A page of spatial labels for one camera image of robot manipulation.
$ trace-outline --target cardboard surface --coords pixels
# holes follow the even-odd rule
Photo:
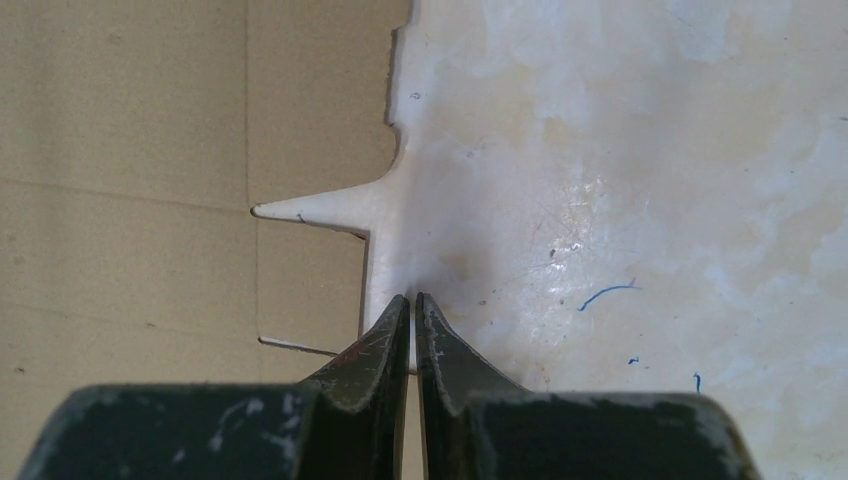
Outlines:
[[[258,334],[356,338],[364,242],[248,210],[388,168],[406,15],[400,0],[0,6],[0,479],[74,388],[295,381],[326,357]],[[407,432],[420,452],[417,417]]]

